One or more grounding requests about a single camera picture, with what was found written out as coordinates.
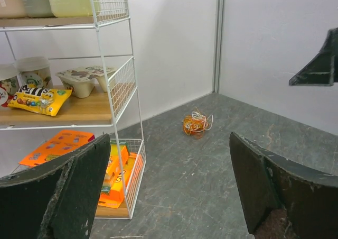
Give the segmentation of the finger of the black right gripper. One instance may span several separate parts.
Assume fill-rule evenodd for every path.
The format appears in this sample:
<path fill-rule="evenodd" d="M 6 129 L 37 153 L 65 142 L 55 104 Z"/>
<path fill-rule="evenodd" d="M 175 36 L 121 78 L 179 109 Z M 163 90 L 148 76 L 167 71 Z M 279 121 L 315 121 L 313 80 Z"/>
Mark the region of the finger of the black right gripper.
<path fill-rule="evenodd" d="M 317 55 L 289 80 L 290 86 L 333 86 L 337 83 L 337 28 L 328 30 Z"/>

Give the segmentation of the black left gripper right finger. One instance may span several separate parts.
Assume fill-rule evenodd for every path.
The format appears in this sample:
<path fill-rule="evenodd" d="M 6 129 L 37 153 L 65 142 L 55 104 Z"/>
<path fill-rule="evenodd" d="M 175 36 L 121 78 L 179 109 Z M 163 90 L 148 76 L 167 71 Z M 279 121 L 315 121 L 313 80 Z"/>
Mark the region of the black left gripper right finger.
<path fill-rule="evenodd" d="M 337 238 L 337 176 L 232 132 L 231 162 L 247 230 L 255 238 Z"/>

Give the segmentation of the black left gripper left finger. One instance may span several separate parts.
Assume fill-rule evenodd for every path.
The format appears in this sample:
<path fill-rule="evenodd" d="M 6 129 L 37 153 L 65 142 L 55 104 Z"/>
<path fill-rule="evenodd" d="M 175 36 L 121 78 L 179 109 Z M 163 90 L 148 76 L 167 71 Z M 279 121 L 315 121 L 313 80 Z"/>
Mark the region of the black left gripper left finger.
<path fill-rule="evenodd" d="M 110 156 L 103 134 L 1 178 L 1 238 L 89 238 Z"/>

